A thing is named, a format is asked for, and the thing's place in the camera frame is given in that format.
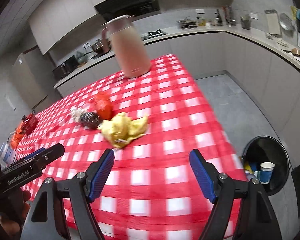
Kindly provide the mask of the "person left hand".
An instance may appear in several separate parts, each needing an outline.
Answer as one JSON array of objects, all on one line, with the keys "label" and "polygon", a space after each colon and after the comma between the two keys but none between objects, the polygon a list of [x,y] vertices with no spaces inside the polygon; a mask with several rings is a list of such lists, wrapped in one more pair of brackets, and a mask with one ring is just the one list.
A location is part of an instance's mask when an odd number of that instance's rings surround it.
[{"label": "person left hand", "polygon": [[[21,213],[23,220],[25,220],[27,213],[30,209],[30,205],[27,203],[27,201],[30,200],[30,198],[31,198],[30,191],[26,191],[26,190],[23,191],[24,205]],[[19,233],[20,231],[19,224],[15,221],[8,219],[6,215],[0,215],[0,224],[10,237],[16,236],[16,234]]]}]

